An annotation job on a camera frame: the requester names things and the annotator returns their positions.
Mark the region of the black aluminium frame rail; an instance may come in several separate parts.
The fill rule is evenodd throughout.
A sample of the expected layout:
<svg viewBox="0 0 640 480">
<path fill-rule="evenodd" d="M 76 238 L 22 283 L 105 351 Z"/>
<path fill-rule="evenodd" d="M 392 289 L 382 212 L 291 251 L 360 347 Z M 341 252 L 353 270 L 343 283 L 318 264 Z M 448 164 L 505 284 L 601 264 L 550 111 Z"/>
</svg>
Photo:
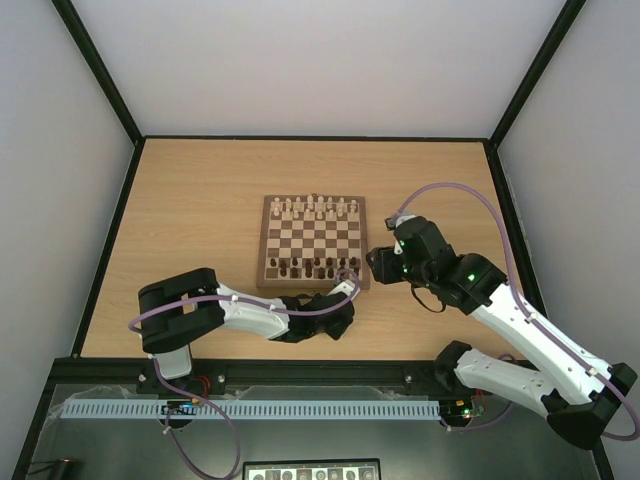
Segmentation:
<svg viewBox="0 0 640 480">
<path fill-rule="evenodd" d="M 173 385 L 194 393 L 222 395 L 251 386 L 374 387 L 432 399 L 461 399 L 476 394 L 456 384 L 445 387 L 432 361 L 305 361 L 195 359 L 192 372 Z M 144 394 L 166 396 L 152 362 L 135 358 L 60 358 L 46 388 L 57 385 L 133 385 Z"/>
</svg>

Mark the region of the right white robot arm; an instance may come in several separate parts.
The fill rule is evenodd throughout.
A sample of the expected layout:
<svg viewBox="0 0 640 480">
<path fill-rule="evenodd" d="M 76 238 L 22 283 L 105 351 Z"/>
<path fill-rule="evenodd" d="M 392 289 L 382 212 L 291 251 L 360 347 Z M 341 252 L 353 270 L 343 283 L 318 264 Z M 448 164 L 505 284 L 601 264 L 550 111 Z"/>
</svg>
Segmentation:
<svg viewBox="0 0 640 480">
<path fill-rule="evenodd" d="M 507 276 L 479 254 L 458 255 L 436 224 L 395 214 L 385 221 L 395 243 L 366 256 L 381 284 L 426 289 L 488 326 L 532 363 L 527 369 L 453 341 L 436 359 L 445 390 L 485 390 L 543 417 L 563 440 L 591 450 L 638 379 L 625 363 L 609 364 L 568 338 L 531 306 Z"/>
</svg>

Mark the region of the white chess pieces row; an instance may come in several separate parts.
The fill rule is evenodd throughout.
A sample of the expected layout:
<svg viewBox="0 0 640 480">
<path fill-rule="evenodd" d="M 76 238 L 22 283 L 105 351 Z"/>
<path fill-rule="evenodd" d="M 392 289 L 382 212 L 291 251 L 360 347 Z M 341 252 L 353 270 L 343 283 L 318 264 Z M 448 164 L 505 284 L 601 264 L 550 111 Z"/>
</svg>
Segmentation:
<svg viewBox="0 0 640 480">
<path fill-rule="evenodd" d="M 270 219 L 274 220 L 346 220 L 360 221 L 366 217 L 366 202 L 357 196 L 264 197 Z"/>
</svg>

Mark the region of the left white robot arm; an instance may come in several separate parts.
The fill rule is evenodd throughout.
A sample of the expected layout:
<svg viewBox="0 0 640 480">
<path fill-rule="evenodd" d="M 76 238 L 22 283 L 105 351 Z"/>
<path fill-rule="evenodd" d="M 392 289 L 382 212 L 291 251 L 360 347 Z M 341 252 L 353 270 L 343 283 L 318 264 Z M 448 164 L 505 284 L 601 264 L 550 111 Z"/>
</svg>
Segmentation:
<svg viewBox="0 0 640 480">
<path fill-rule="evenodd" d="M 190 345 L 216 329 L 256 334 L 269 341 L 299 343 L 319 334 L 337 340 L 352 324 L 359 278 L 341 269 L 326 294 L 271 299 L 238 292 L 219 282 L 210 268 L 200 268 L 142 288 L 140 314 L 128 328 L 138 334 L 143 351 L 166 380 L 192 372 Z"/>
</svg>

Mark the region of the wooden chess board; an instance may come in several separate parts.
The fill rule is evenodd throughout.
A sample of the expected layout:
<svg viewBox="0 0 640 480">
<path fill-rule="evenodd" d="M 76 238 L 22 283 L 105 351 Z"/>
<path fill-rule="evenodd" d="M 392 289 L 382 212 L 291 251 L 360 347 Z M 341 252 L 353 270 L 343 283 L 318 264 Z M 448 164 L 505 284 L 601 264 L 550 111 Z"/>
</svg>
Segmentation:
<svg viewBox="0 0 640 480">
<path fill-rule="evenodd" d="M 359 267 L 358 279 L 362 289 L 370 287 L 370 274 L 366 266 L 367 221 L 346 220 L 274 220 L 270 219 L 264 205 L 262 210 L 261 234 L 258 247 L 256 286 L 259 288 L 285 289 L 324 289 L 333 284 L 337 272 L 344 268 L 353 271 Z M 350 259 L 357 257 L 357 265 L 351 266 Z M 299 264 L 293 266 L 292 258 Z M 326 265 L 330 257 L 334 264 Z M 346 265 L 339 265 L 340 258 L 346 258 Z M 275 258 L 277 266 L 270 266 Z M 321 265 L 314 264 L 315 258 L 321 259 Z M 280 259 L 287 261 L 287 276 L 280 275 Z M 313 269 L 312 278 L 305 278 L 305 260 L 310 259 Z M 324 268 L 325 278 L 317 278 L 317 269 Z M 292 268 L 299 270 L 299 277 L 292 278 Z M 334 269 L 334 277 L 329 279 L 327 269 Z"/>
</svg>

